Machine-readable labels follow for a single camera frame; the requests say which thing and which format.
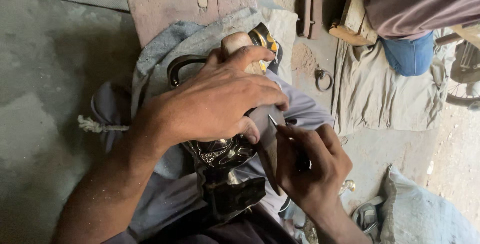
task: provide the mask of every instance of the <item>cloth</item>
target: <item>cloth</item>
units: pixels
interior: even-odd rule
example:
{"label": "cloth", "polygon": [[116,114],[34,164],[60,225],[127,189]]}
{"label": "cloth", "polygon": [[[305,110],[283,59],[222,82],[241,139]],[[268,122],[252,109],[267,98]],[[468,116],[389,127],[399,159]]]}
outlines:
{"label": "cloth", "polygon": [[[187,54],[207,55],[212,48],[220,46],[223,37],[238,31],[248,32],[260,22],[267,26],[273,38],[282,45],[283,57],[278,75],[285,82],[291,83],[290,61],[297,23],[295,13],[267,8],[262,10],[244,8],[207,27],[191,22],[178,22],[155,37],[141,52],[133,72],[132,118],[143,102],[171,90],[167,80],[167,67],[173,59]],[[201,66],[202,64],[190,64],[183,67],[179,72],[180,80],[184,81],[195,75]],[[179,162],[176,153],[181,147],[176,148],[167,150],[155,166],[156,173],[169,179],[176,179],[193,172],[193,168],[186,169],[183,166],[189,155],[184,155],[184,160]]]}
{"label": "cloth", "polygon": [[[271,70],[267,69],[266,75],[269,79],[277,82],[281,86],[283,93],[288,97],[289,110],[283,113],[286,121],[296,123],[296,126],[310,130],[316,129],[323,124],[333,125],[333,118],[327,109],[319,106],[309,96],[281,80]],[[124,106],[131,99],[128,91],[129,85],[122,85],[125,81],[128,80],[106,82],[93,96],[92,110],[99,123],[124,125],[121,122],[122,120],[127,119],[126,121],[131,121],[129,120],[129,110],[125,109],[126,106]],[[107,132],[102,137],[105,149],[110,150],[112,145],[121,137],[122,133],[119,131]],[[176,157],[171,160],[171,163],[174,165],[176,164],[174,161],[184,164],[187,158],[190,157],[188,151],[181,145],[173,146],[167,152]],[[158,162],[162,167],[166,166],[162,162],[165,155]],[[172,164],[167,167],[171,168],[169,170],[175,169],[175,167],[172,167]],[[206,203],[198,194],[196,173],[190,173],[178,179],[169,179],[162,176],[163,172],[160,170],[152,174],[135,209],[129,225],[129,232],[135,235],[137,240],[151,237],[180,217],[206,206]],[[257,177],[266,178],[258,155],[237,167],[233,173],[241,182]],[[265,192],[266,195],[259,204],[276,221],[279,221],[278,212],[282,204],[285,203],[287,196],[286,194],[278,196],[268,181],[265,182]]]}
{"label": "cloth", "polygon": [[420,38],[429,31],[480,20],[480,0],[365,0],[373,29],[385,39]]}
{"label": "cloth", "polygon": [[400,75],[418,76],[427,72],[434,57],[434,33],[416,40],[379,38],[388,64]]}
{"label": "cloth", "polygon": [[[434,39],[449,29],[435,30]],[[373,46],[353,47],[340,42],[334,93],[333,128],[339,136],[362,127],[374,130],[429,130],[439,126],[447,98],[447,76],[455,60],[455,43],[435,47],[427,72],[405,77],[387,63],[380,40]]]}
{"label": "cloth", "polygon": [[[278,75],[282,80],[291,84],[291,51],[296,36],[297,17],[297,14],[286,10],[244,8],[221,18],[190,35],[163,58],[159,58],[157,55],[142,54],[139,59],[139,62],[142,62],[142,68],[135,68],[134,72],[133,91],[138,93],[145,87],[144,100],[146,102],[153,96],[171,90],[167,81],[167,67],[173,59],[189,54],[207,55],[211,49],[220,46],[222,38],[239,31],[249,32],[260,22],[267,26],[273,38],[282,45],[283,57],[278,68]],[[162,42],[165,41],[154,38],[147,46],[158,47]],[[183,67],[179,72],[180,81],[196,74],[201,66],[202,64],[190,64]],[[135,103],[132,102],[131,113],[133,116],[137,111]]]}
{"label": "cloth", "polygon": [[[282,44],[284,55],[278,69],[279,74],[281,70],[290,71],[291,57],[288,52],[290,51],[291,55],[296,18],[296,14],[288,11],[264,9],[259,12],[243,9],[207,27],[189,22],[171,25],[143,49],[133,73],[130,92],[128,85],[108,82],[93,96],[94,115],[99,123],[124,125],[121,121],[131,121],[143,102],[170,90],[166,74],[172,59],[183,54],[206,55],[211,48],[219,45],[221,37],[231,32],[249,31],[260,21],[267,25],[273,37]],[[199,67],[182,68],[180,79],[185,80],[186,75],[194,75]],[[317,105],[313,99],[293,88],[269,69],[266,76],[277,82],[289,98],[289,111],[284,112],[287,121],[306,129],[316,129],[322,124],[333,125],[333,118],[328,110]],[[126,103],[131,104],[130,110],[123,106]],[[109,131],[104,136],[105,149],[109,151],[121,136],[121,132]],[[128,228],[128,233],[137,241],[150,238],[180,217],[206,206],[198,194],[197,175],[189,158],[191,159],[191,155],[181,145],[176,145],[168,149],[155,166],[154,174],[147,183]],[[185,169],[188,164],[190,172]],[[240,181],[266,177],[258,155],[237,167],[233,173]],[[265,183],[265,191],[266,196],[259,205],[278,221],[278,211],[285,202],[286,195],[278,196],[268,181]]]}
{"label": "cloth", "polygon": [[390,166],[380,239],[394,243],[480,243],[480,234],[455,206],[417,186]]}
{"label": "cloth", "polygon": [[[196,234],[183,236],[180,239],[164,239],[152,237],[146,243],[291,243],[297,242],[269,216],[261,207],[252,207],[252,213],[242,213],[228,223],[212,227]],[[135,239],[126,231],[109,240],[105,244],[133,244]]]}

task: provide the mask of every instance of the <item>white rope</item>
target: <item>white rope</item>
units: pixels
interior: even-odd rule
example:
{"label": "white rope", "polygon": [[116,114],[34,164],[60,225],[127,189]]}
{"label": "white rope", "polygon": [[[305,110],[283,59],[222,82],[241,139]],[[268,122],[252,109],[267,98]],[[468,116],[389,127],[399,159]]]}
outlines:
{"label": "white rope", "polygon": [[105,124],[100,124],[98,122],[93,121],[91,118],[85,119],[82,115],[79,115],[77,120],[78,120],[78,127],[80,129],[83,129],[83,131],[91,131],[95,133],[107,132],[110,130],[126,131],[130,128],[129,126],[109,126]]}

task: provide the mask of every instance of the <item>concrete floor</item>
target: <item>concrete floor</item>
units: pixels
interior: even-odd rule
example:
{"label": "concrete floor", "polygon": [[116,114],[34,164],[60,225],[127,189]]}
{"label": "concrete floor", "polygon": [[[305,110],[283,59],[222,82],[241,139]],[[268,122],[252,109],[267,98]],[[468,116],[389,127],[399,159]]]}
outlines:
{"label": "concrete floor", "polygon": [[[48,242],[58,213],[76,182],[104,154],[95,134],[77,128],[79,114],[104,81],[131,72],[139,43],[131,16],[59,0],[0,0],[0,239]],[[259,0],[277,7],[273,0]],[[341,12],[324,4],[324,22]],[[336,39],[298,38],[319,66],[333,71]],[[320,104],[313,78],[295,74],[294,85]],[[364,129],[348,135],[354,168],[347,210],[375,196],[389,163],[422,184],[438,130]]]}
{"label": "concrete floor", "polygon": [[446,198],[480,231],[480,114],[448,105],[434,146],[427,189]]}
{"label": "concrete floor", "polygon": [[126,13],[0,2],[0,242],[46,243],[64,200],[104,156],[76,118],[104,81],[133,70],[140,45]]}

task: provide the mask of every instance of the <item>gray trousers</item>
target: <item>gray trousers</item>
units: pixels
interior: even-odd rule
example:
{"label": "gray trousers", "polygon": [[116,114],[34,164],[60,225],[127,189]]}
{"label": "gray trousers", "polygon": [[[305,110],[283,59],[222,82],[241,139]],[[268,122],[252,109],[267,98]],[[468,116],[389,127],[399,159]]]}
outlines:
{"label": "gray trousers", "polygon": [[[269,69],[266,75],[277,82],[289,98],[289,110],[283,113],[287,122],[308,130],[314,130],[323,124],[333,125],[333,118],[327,109],[281,80]],[[105,125],[131,123],[130,85],[131,77],[109,81],[100,87],[92,97],[91,103],[93,114],[99,123]],[[122,132],[109,131],[101,136],[105,151],[108,153],[112,145],[122,137]],[[151,237],[180,217],[206,206],[206,202],[200,198],[197,191],[196,173],[184,171],[188,155],[181,145],[176,145],[168,149],[155,166],[129,225],[129,232],[137,241]],[[237,167],[234,173],[240,181],[257,177],[266,178],[258,155]],[[287,196],[278,196],[268,181],[265,183],[265,191],[266,195],[259,204],[279,220],[278,212]]]}

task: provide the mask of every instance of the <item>right hand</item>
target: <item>right hand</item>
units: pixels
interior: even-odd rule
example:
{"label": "right hand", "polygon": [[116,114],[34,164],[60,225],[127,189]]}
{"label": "right hand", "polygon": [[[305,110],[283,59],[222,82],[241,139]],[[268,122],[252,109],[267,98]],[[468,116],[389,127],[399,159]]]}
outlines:
{"label": "right hand", "polygon": [[[333,219],[346,216],[339,190],[352,169],[352,162],[328,124],[317,130],[278,126],[277,171],[280,187],[320,227],[329,227]],[[296,151],[289,138],[303,145],[311,167],[299,171]]]}

